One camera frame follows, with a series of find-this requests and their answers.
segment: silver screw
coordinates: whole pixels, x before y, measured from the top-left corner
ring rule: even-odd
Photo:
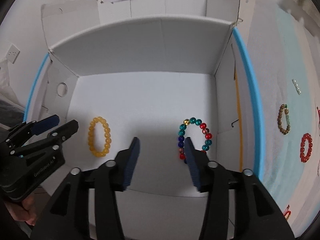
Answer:
[[[80,172],[80,169],[79,169],[79,168],[73,168],[73,169],[70,171],[70,173],[71,173],[72,175],[77,175],[79,172]]]
[[[116,165],[116,162],[114,160],[109,160],[106,162],[107,167],[113,167]]]
[[[218,167],[218,163],[217,163],[217,162],[214,162],[214,161],[210,161],[210,162],[208,162],[208,167],[210,167],[210,168],[216,168],[216,167]]]
[[[252,176],[253,175],[253,171],[250,169],[245,169],[243,170],[243,174],[246,176]]]

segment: teal bead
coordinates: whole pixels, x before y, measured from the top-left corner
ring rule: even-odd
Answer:
[[[184,136],[184,135],[186,134],[186,132],[185,132],[185,130],[180,130],[180,131],[178,132],[178,134],[179,134],[180,136]]]
[[[201,125],[202,124],[202,120],[201,119],[198,119],[198,120],[196,120],[196,125]]]
[[[203,146],[202,146],[202,149],[203,149],[204,151],[207,151],[207,150],[209,150],[209,146],[208,146],[208,145],[203,145]]]
[[[180,125],[180,130],[185,130],[187,128],[187,126],[183,123]]]
[[[212,145],[212,140],[205,140],[204,144],[208,146]]]
[[[191,117],[191,118],[190,118],[190,123],[195,123],[195,122],[196,122],[196,118]]]

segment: round hole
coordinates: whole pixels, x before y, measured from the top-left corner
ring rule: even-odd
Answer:
[[[68,87],[65,83],[60,83],[58,86],[57,86],[57,94],[59,97],[64,97],[68,92]]]

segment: brown bead bracelet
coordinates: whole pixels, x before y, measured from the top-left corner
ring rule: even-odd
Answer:
[[[281,122],[281,118],[282,118],[282,112],[284,111],[284,114],[285,114],[285,119],[286,119],[286,122],[287,122],[287,129],[283,129],[282,128],[282,122]],[[280,106],[280,109],[279,109],[279,115],[278,115],[278,128],[280,130],[280,132],[282,132],[284,135],[286,135],[289,131],[290,131],[290,120],[289,120],[289,109],[288,109],[288,106],[285,105],[285,104],[282,104]]]

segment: red bead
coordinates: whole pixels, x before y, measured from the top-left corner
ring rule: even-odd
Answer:
[[[207,127],[207,125],[206,125],[206,123],[204,123],[204,122],[200,125],[200,128],[201,128],[201,129],[204,129],[204,128],[206,128],[206,127]]]
[[[204,129],[202,130],[202,133],[203,133],[203,134],[208,134],[208,133],[209,133],[209,129],[208,129],[208,128],[204,128]]]
[[[205,138],[206,138],[207,140],[211,139],[211,138],[212,138],[212,134],[211,134],[211,133],[206,134],[206,135],[205,135]]]

